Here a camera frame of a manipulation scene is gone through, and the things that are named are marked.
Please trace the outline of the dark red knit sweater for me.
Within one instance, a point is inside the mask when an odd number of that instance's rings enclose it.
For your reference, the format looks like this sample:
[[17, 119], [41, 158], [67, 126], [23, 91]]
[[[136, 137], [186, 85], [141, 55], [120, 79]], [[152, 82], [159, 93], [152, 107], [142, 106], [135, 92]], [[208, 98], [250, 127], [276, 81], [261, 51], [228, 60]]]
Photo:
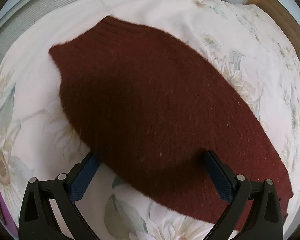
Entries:
[[49, 54], [71, 126], [132, 187], [215, 223], [226, 203], [204, 169], [212, 150], [237, 174], [272, 179], [286, 214], [293, 191], [277, 151], [249, 106], [194, 49], [107, 16]]

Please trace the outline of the pink floral bed cover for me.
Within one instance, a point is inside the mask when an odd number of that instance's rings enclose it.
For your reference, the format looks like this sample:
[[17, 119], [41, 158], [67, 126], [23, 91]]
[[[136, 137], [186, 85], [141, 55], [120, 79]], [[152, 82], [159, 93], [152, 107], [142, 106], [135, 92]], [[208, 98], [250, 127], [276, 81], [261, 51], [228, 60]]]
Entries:
[[54, 42], [87, 30], [103, 16], [147, 23], [180, 38], [223, 74], [279, 152], [293, 197], [284, 236], [300, 213], [300, 60], [276, 22], [255, 5], [219, 0], [77, 0], [34, 22], [0, 56], [0, 224], [17, 235], [26, 182], [69, 168], [86, 148], [57, 99], [60, 83], [48, 57]]

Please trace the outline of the wooden headboard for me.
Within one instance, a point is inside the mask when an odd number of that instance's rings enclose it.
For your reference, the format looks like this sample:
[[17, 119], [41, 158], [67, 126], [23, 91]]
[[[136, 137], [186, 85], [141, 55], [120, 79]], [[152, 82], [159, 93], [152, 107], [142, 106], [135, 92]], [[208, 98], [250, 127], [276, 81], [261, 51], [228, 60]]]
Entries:
[[278, 0], [248, 0], [246, 5], [256, 5], [266, 12], [290, 40], [300, 60], [300, 25]]

